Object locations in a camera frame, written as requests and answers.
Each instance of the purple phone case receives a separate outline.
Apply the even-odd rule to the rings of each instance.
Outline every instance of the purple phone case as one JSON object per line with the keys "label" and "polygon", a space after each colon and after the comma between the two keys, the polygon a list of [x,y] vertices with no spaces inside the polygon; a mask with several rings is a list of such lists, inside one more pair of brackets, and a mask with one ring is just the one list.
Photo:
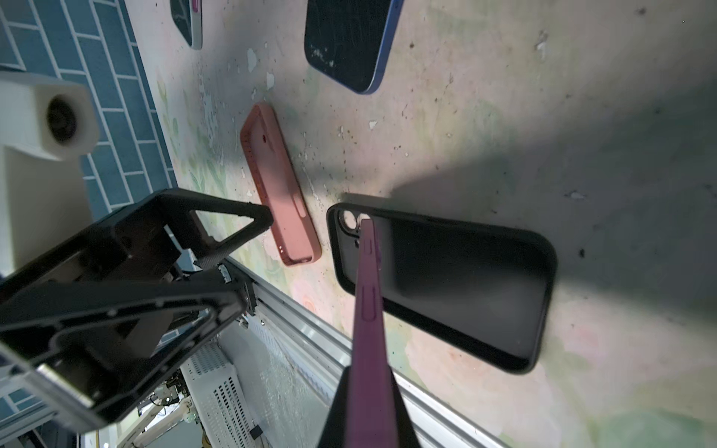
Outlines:
{"label": "purple phone case", "polygon": [[348,378],[344,446],[397,448],[398,428],[391,368],[386,357],[384,304],[379,282],[379,242],[374,223],[361,221],[353,317],[353,353]]}

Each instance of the phone screen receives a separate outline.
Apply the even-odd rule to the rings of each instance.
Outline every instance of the phone screen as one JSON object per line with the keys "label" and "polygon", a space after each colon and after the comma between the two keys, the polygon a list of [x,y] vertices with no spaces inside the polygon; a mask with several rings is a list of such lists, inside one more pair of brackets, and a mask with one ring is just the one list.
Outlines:
{"label": "phone screen", "polygon": [[191,5],[189,0],[170,0],[169,9],[172,14],[172,20],[179,29],[179,32],[184,36],[184,40],[191,47]]}
{"label": "phone screen", "polygon": [[383,74],[400,2],[309,0],[304,34],[307,61],[354,92],[378,87],[376,74]]}

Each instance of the painted tabletop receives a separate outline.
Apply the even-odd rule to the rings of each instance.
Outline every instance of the painted tabletop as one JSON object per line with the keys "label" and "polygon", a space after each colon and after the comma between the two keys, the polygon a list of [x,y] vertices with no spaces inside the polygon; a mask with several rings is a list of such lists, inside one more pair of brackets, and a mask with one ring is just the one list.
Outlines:
{"label": "painted tabletop", "polygon": [[277,113],[323,255],[284,267],[266,233],[242,264],[349,334],[332,204],[538,232],[559,269],[530,373],[386,316],[391,365],[515,447],[717,444],[717,3],[408,1],[369,96],[308,66],[305,0],[205,1],[201,51],[168,1],[127,3],[180,186],[258,203],[239,129]]}

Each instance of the tile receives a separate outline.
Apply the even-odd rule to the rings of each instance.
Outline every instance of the tile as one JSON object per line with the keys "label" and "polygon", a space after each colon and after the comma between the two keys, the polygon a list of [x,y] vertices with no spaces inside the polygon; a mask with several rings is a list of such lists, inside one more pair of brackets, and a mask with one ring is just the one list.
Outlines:
{"label": "tile", "polygon": [[27,0],[0,0],[0,7],[8,22],[35,25],[35,18]]}
{"label": "tile", "polygon": [[17,406],[20,411],[23,411],[32,406],[33,404],[38,404],[39,402],[40,400],[37,397],[32,397],[30,400],[25,400],[22,403],[16,404],[15,406]]}
{"label": "tile", "polygon": [[75,32],[99,36],[100,32],[95,23],[95,16],[92,15],[90,2],[87,0],[65,0],[67,12],[70,13],[72,26]]}
{"label": "tile", "polygon": [[92,152],[92,159],[95,162],[97,174],[105,187],[105,194],[110,205],[123,204],[129,202],[127,190],[122,181],[122,173],[117,167],[115,156],[112,154],[112,148],[109,146],[98,146]]}
{"label": "tile", "polygon": [[124,112],[105,112],[107,127],[115,144],[117,157],[120,158],[123,171],[142,171],[142,163],[132,139],[127,117]]}
{"label": "tile", "polygon": [[12,392],[9,394],[10,399],[17,403],[18,401],[25,400],[26,398],[31,397],[32,395],[28,394],[24,389],[18,389],[15,392]]}
{"label": "tile", "polygon": [[70,33],[70,26],[67,25],[60,2],[36,1],[35,7],[57,66],[70,70],[82,70],[75,40]]}
{"label": "tile", "polygon": [[95,3],[95,10],[100,18],[100,27],[105,35],[115,73],[118,75],[135,75],[129,43],[122,29],[119,11],[114,6],[101,3]]}
{"label": "tile", "polygon": [[132,51],[135,54],[135,61],[137,61],[137,70],[139,71],[139,77],[142,80],[144,94],[147,95],[147,103],[149,104],[150,109],[154,109],[154,100],[152,99],[152,92],[149,90],[147,74],[144,72],[144,64],[142,64],[142,57],[139,55],[139,48],[132,47]]}
{"label": "tile", "polygon": [[122,20],[125,21],[125,26],[127,27],[127,34],[130,37],[130,42],[137,42],[137,39],[134,37],[134,31],[132,31],[132,24],[130,23],[130,15],[127,14],[127,6],[125,5],[125,0],[118,0],[120,4],[120,8],[122,9]]}
{"label": "tile", "polygon": [[39,31],[11,28],[20,57],[28,72],[56,77]]}
{"label": "tile", "polygon": [[118,80],[122,96],[125,98],[127,112],[132,120],[132,129],[135,131],[137,140],[154,140],[152,122],[147,115],[147,107],[144,105],[144,96],[139,89],[139,82],[136,80]]}
{"label": "tile", "polygon": [[125,176],[125,179],[127,179],[127,185],[130,187],[134,202],[139,202],[149,196],[149,185],[147,185],[147,178],[144,173]]}
{"label": "tile", "polygon": [[82,168],[83,176],[94,176],[92,172],[92,166],[90,165],[90,159],[87,156],[80,156],[80,168]]}
{"label": "tile", "polygon": [[5,400],[5,397],[0,396],[0,420],[5,420],[6,418],[14,414],[14,412]]}
{"label": "tile", "polygon": [[97,98],[103,108],[121,108],[122,102],[117,93],[115,78],[112,76],[107,55],[102,47],[102,42],[94,39],[78,37],[82,54],[85,56],[87,69],[90,71],[90,79],[97,91]]}
{"label": "tile", "polygon": [[162,148],[162,154],[164,155],[164,163],[167,168],[172,166],[172,159],[169,157],[169,151],[167,151],[167,142],[164,141],[164,134],[162,133],[162,126],[159,124],[159,115],[157,112],[152,112],[152,121],[154,121],[154,128],[157,130],[157,138],[159,139],[159,146]]}
{"label": "tile", "polygon": [[162,159],[159,157],[159,148],[157,147],[157,144],[144,143],[139,145],[139,150],[142,153],[144,166],[147,168],[149,181],[152,183],[152,190],[158,191],[168,189],[169,184],[167,183],[167,175],[164,171],[165,168],[162,164]]}
{"label": "tile", "polygon": [[[84,84],[87,88],[90,88],[90,83],[87,81],[87,77],[84,75],[74,75],[70,73],[62,73],[62,79],[65,81],[76,82],[77,84]],[[97,105],[95,101],[92,102],[92,108],[95,111],[95,118],[97,119],[97,127],[100,129],[100,141],[107,141],[107,134],[105,133],[105,126],[102,124],[100,114],[97,111]]]}
{"label": "tile", "polygon": [[167,174],[169,175],[169,181],[172,183],[172,188],[178,188],[179,185],[177,184],[177,177],[174,175],[174,171],[169,171]]}
{"label": "tile", "polygon": [[5,33],[5,27],[0,27],[0,64],[19,64],[15,52],[10,47],[10,39]]}
{"label": "tile", "polygon": [[90,203],[92,218],[95,221],[110,212],[107,210],[105,200],[102,199],[102,193],[100,193],[100,187],[96,180],[85,181],[85,190],[87,190],[87,200]]}

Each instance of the pink phone case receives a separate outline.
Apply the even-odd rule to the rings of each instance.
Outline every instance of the pink phone case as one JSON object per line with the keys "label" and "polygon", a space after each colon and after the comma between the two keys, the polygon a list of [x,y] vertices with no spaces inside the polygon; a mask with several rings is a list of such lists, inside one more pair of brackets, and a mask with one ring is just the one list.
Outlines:
{"label": "pink phone case", "polygon": [[271,231],[281,260],[287,266],[313,263],[321,256],[321,244],[271,106],[255,104],[239,138],[262,204],[274,216]]}

